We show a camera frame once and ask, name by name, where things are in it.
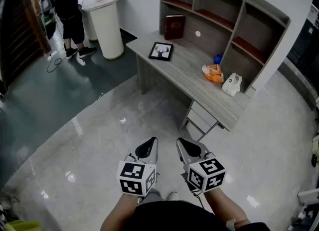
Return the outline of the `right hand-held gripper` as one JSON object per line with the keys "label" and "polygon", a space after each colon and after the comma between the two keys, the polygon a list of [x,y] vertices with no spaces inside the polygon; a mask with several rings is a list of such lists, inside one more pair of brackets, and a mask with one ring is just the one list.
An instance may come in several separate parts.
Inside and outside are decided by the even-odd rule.
{"label": "right hand-held gripper", "polygon": [[223,185],[227,171],[204,144],[179,137],[176,147],[184,163],[182,176],[191,192],[206,193]]}

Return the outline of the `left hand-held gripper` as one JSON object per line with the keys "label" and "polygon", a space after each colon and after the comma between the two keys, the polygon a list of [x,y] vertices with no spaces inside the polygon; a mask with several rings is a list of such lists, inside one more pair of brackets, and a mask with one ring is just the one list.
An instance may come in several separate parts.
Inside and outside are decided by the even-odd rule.
{"label": "left hand-held gripper", "polygon": [[124,194],[145,197],[157,182],[158,139],[143,139],[134,153],[119,162],[117,180]]}

